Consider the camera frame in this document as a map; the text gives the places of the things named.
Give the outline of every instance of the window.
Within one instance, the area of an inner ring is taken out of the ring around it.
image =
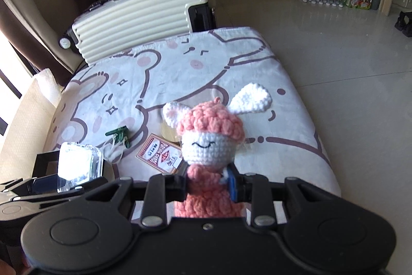
[[[7,38],[0,32],[0,137],[12,122],[21,96],[31,83],[27,70]]]

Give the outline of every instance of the pink crochet body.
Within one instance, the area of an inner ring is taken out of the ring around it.
[[[222,175],[212,167],[192,164],[187,169],[188,194],[184,202],[175,202],[175,215],[190,218],[242,217],[243,203],[233,203]]]

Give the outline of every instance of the tile floor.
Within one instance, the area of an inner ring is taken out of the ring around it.
[[[412,269],[412,38],[376,11],[300,0],[216,0],[219,27],[252,26],[271,45],[321,135],[344,198],[395,227],[389,264]]]

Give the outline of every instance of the playing cards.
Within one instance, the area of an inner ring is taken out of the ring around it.
[[[150,134],[136,157],[163,173],[174,174],[181,162],[182,151],[175,144]]]

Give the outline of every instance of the doll's face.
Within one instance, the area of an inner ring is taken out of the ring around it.
[[[182,135],[182,154],[188,164],[202,164],[216,168],[233,161],[236,142],[222,134],[186,131]]]

